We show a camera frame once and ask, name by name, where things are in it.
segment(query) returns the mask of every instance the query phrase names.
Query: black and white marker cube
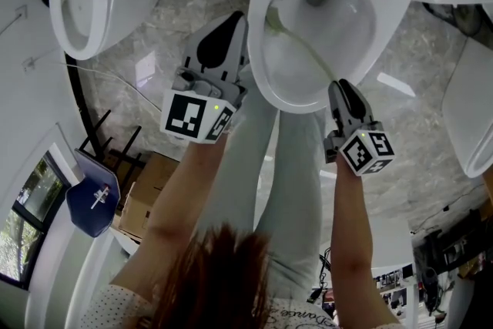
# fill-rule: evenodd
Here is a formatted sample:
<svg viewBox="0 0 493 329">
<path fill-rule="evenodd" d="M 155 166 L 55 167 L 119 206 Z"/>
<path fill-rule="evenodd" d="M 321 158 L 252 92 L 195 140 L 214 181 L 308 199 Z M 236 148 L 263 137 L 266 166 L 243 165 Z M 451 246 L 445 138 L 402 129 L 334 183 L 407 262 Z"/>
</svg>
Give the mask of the black and white marker cube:
<svg viewBox="0 0 493 329">
<path fill-rule="evenodd" d="M 339 151 L 357 176 L 379 173 L 395 158 L 388 134 L 380 130 L 356 130 Z"/>
<path fill-rule="evenodd" d="M 165 89 L 160 130 L 195 143 L 214 144 L 235 112 L 226 100 Z"/>
</svg>

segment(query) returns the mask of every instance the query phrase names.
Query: cardboard box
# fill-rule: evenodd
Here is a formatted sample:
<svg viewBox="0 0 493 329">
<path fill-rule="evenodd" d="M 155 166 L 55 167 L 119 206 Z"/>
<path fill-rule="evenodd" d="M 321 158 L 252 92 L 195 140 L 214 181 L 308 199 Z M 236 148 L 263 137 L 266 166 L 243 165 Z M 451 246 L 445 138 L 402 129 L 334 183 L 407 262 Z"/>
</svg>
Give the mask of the cardboard box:
<svg viewBox="0 0 493 329">
<path fill-rule="evenodd" d="M 120 220 L 121 219 L 122 219 L 121 213 L 120 214 L 116 213 L 115 216 L 113 217 L 113 222 L 111 223 L 111 227 L 115 230 L 118 230 L 121 234 L 124 234 L 125 236 L 129 237 L 130 239 L 132 239 L 136 243 L 140 244 L 140 242 L 142 241 L 141 237 L 134 236 L 133 234 L 128 233 L 128 232 L 124 231 L 123 229 L 120 229 Z"/>
<path fill-rule="evenodd" d="M 138 238 L 143 237 L 154 202 L 178 165 L 179 162 L 167 156 L 158 153 L 151 155 L 126 198 L 120 230 Z"/>
</svg>

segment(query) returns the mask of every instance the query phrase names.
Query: gray marble floor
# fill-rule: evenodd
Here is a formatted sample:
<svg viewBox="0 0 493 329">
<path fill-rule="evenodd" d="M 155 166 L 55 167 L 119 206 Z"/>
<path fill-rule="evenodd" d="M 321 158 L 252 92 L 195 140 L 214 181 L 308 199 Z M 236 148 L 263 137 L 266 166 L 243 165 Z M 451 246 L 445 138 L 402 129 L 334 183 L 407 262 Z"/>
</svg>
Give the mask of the gray marble floor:
<svg viewBox="0 0 493 329">
<path fill-rule="evenodd" d="M 128 38 L 80 65 L 118 72 L 157 106 L 163 88 L 170 87 L 181 63 L 187 36 L 211 19 L 234 9 L 247 11 L 249 0 L 159 0 L 150 17 Z M 398 157 L 393 166 L 364 182 L 365 199 L 372 215 L 408 220 L 418 242 L 438 227 L 450 226 L 469 208 L 485 200 L 455 159 L 441 118 L 441 100 L 464 47 L 465 37 L 429 15 L 420 4 L 411 4 L 388 47 L 360 84 L 374 114 L 394 139 Z M 385 72 L 411 86 L 411 98 L 377 81 Z M 183 144 L 159 131 L 159 113 L 120 81 L 81 72 L 88 106 L 101 116 L 112 115 L 102 131 L 116 138 L 122 148 L 137 125 L 143 127 L 135 151 L 157 151 L 180 159 Z M 327 129 L 334 127 L 329 123 Z M 274 155 L 274 131 L 268 155 Z M 333 166 L 324 166 L 328 172 Z M 265 162 L 257 197 L 257 215 L 265 206 L 273 177 L 273 162 Z M 334 180 L 320 178 L 324 191 L 324 241 L 328 240 L 333 213 Z M 447 204 L 448 212 L 441 212 Z"/>
</svg>

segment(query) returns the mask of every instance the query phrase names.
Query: red hair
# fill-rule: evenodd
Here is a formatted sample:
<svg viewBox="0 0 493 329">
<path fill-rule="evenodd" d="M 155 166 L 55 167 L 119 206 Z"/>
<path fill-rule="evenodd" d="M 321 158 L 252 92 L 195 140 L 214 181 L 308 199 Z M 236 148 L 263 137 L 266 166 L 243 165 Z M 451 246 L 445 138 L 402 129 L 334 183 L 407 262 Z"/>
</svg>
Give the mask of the red hair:
<svg viewBox="0 0 493 329">
<path fill-rule="evenodd" d="M 138 328 L 262 328 L 270 304 L 267 243 L 255 233 L 238 237 L 227 225 L 202 241 L 194 237 L 171 268 L 154 317 Z"/>
</svg>

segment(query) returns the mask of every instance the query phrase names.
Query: window frame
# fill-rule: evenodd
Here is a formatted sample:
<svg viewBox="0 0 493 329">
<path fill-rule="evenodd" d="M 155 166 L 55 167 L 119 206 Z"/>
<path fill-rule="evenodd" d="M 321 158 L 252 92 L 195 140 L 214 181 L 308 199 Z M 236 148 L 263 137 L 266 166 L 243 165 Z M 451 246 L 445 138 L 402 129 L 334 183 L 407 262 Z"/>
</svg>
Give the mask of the window frame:
<svg viewBox="0 0 493 329">
<path fill-rule="evenodd" d="M 65 201 L 65 193 L 67 189 L 72 185 L 66 179 L 65 175 L 62 173 L 56 161 L 53 159 L 52 154 L 49 151 L 40 158 L 45 160 L 46 164 L 50 167 L 53 173 L 59 178 L 62 183 L 62 188 L 59 191 L 59 194 L 53 200 L 51 207 L 45 215 L 45 219 L 40 221 L 33 214 L 31 214 L 23 205 L 21 205 L 17 200 L 15 200 L 11 210 L 21 217 L 25 222 L 34 227 L 39 232 L 39 238 L 36 242 L 36 246 L 34 251 L 32 252 L 31 260 L 29 261 L 28 266 L 25 268 L 25 275 L 23 280 L 15 280 L 10 278 L 9 276 L 0 273 L 0 280 L 6 282 L 7 284 L 11 284 L 15 287 L 21 288 L 23 290 L 29 289 L 29 284 L 31 283 L 32 273 L 34 272 L 34 268 L 36 265 L 36 261 L 38 260 L 39 253 L 41 252 L 43 243 L 45 242 L 46 234 L 49 231 L 50 226 L 52 225 L 53 220 L 55 219 L 55 215 L 58 213 L 60 206 Z"/>
</svg>

